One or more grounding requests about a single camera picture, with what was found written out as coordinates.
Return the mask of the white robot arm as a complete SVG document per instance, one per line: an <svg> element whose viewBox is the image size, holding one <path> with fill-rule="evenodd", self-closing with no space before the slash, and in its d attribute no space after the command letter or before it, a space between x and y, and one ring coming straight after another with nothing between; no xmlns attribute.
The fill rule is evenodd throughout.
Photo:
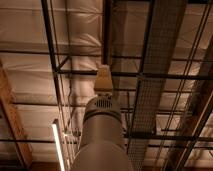
<svg viewBox="0 0 213 171"><path fill-rule="evenodd" d="M96 96L86 104L80 146L70 171L133 171L108 65L98 69L94 91Z"/></svg>

